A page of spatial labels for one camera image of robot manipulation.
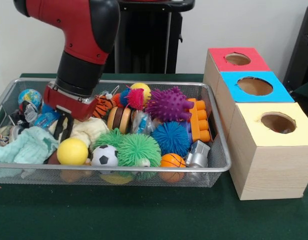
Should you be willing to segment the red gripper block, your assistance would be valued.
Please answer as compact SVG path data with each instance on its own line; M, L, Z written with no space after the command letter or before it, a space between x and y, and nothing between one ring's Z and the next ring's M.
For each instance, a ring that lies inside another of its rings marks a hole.
M81 122L89 119L98 103L98 99L95 96L88 98L75 96L60 89L56 89L56 86L46 86L43 100L54 110L60 110L71 115L65 116L62 114L57 121L53 137L55 140L60 140L60 142L70 137L74 119Z

